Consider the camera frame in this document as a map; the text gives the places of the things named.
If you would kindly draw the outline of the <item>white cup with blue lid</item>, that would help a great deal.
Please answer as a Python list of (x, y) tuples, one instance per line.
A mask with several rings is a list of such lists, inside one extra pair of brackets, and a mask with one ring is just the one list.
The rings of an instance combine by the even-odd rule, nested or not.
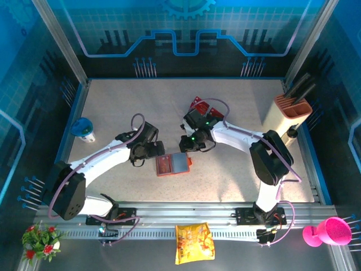
[(80, 117), (72, 125), (70, 132), (73, 136), (81, 139), (86, 143), (95, 142), (94, 128), (92, 122), (85, 118)]

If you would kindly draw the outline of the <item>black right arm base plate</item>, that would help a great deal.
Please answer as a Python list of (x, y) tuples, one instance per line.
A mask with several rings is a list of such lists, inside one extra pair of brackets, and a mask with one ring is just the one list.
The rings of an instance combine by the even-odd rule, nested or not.
[(287, 225), (284, 208), (277, 207), (270, 212), (264, 212), (253, 207), (236, 208), (231, 215), (236, 219), (237, 225)]

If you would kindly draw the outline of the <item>beige knife block orange top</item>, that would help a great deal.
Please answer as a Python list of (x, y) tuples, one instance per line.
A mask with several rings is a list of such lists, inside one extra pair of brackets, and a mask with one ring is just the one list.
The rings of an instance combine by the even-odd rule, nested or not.
[(277, 95), (262, 123), (263, 128), (274, 130), (282, 137), (290, 128), (297, 130), (300, 125), (311, 115), (312, 107), (304, 98), (293, 104), (295, 98), (285, 98)]

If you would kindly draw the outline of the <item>yellow snack bag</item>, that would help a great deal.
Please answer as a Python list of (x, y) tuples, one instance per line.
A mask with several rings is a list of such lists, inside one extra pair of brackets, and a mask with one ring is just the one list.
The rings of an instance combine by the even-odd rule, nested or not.
[(175, 265), (215, 259), (215, 245), (207, 222), (177, 225), (175, 237)]

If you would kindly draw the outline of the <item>orange leather card holder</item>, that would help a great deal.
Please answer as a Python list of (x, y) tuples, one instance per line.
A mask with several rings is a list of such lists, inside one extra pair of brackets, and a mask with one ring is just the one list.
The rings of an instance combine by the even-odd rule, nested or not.
[(171, 156), (171, 173), (165, 175), (158, 175), (157, 167), (156, 167), (157, 177), (187, 173), (190, 171), (190, 166), (192, 165), (192, 161), (186, 153), (178, 152), (178, 153), (166, 154), (166, 155)]

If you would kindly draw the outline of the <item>aluminium mounting rail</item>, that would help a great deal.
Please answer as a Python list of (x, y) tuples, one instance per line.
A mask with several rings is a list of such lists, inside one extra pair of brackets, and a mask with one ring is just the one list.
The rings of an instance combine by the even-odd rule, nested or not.
[[(236, 219), (231, 215), (236, 208), (248, 207), (248, 203), (156, 203), (156, 202), (122, 202), (121, 207), (136, 208), (140, 217), (139, 224), (132, 226), (110, 226), (110, 229), (124, 230), (126, 238), (134, 229), (166, 229), (177, 225), (200, 224), (207, 222), (210, 229), (239, 229), (257, 230), (257, 226), (237, 225)], [(34, 222), (48, 226), (55, 225), (58, 230), (65, 234), (66, 230), (95, 229), (99, 226), (86, 225), (86, 216), (79, 215), (71, 220), (64, 221), (61, 218), (51, 220), (47, 216), (47, 207), (41, 206), (36, 213)]]

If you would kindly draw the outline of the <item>small black-capped white bottle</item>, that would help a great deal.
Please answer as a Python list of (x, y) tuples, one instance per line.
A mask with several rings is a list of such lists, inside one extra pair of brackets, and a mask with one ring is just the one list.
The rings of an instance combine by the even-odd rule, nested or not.
[(293, 125), (282, 135), (281, 140), (283, 141), (285, 146), (290, 146), (297, 137), (298, 131)]

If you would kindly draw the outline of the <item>aluminium frame post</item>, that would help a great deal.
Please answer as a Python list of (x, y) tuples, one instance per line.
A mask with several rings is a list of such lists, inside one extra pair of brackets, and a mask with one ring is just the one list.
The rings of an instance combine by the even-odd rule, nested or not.
[(87, 86), (88, 78), (86, 73), (47, 0), (32, 0), (32, 2), (60, 51), (63, 53), (78, 82), (82, 86)]
[(289, 87), (294, 78), (296, 77), (298, 71), (302, 67), (305, 59), (309, 55), (312, 47), (314, 46), (317, 38), (316, 36), (319, 35), (321, 30), (318, 30), (320, 28), (321, 22), (324, 17), (324, 13), (329, 6), (329, 2), (331, 0), (322, 0), (322, 6), (320, 10), (318, 11), (315, 19), (313, 20), (310, 29), (308, 30), (308, 33), (306, 37), (303, 39), (303, 42), (301, 43), (300, 49), (297, 51), (296, 56), (294, 57), (284, 79), (284, 85), (286, 87)]

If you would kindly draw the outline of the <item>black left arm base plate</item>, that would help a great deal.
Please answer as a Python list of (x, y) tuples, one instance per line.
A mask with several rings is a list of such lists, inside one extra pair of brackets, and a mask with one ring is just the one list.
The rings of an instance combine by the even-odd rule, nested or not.
[[(132, 220), (127, 220), (124, 222), (117, 222), (117, 223), (110, 223), (110, 226), (133, 226), (136, 222), (136, 219), (134, 218), (137, 215), (137, 209), (136, 208), (121, 208), (118, 207), (116, 209), (113, 209), (107, 214), (105, 217), (102, 217), (106, 220), (111, 221), (118, 221), (118, 220), (124, 220), (126, 218), (133, 217)], [(90, 226), (100, 226), (103, 223), (103, 221), (99, 221), (98, 219), (87, 216), (86, 218), (86, 225)]]

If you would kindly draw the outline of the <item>pink plastic goblet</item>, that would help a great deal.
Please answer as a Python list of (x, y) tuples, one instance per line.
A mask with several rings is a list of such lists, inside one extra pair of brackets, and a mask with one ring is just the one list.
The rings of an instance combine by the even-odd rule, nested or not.
[(343, 219), (330, 217), (318, 226), (304, 227), (302, 237), (311, 247), (319, 247), (322, 244), (344, 246), (351, 242), (352, 232), (349, 224)]

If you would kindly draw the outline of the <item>potted plant with red flowers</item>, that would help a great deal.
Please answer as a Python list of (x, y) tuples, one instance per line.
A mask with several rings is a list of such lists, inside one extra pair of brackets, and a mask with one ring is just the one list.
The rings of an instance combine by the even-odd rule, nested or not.
[(30, 265), (35, 259), (45, 259), (50, 262), (60, 252), (60, 240), (63, 235), (56, 226), (33, 224), (27, 228), (21, 239), (24, 247), (22, 261)]

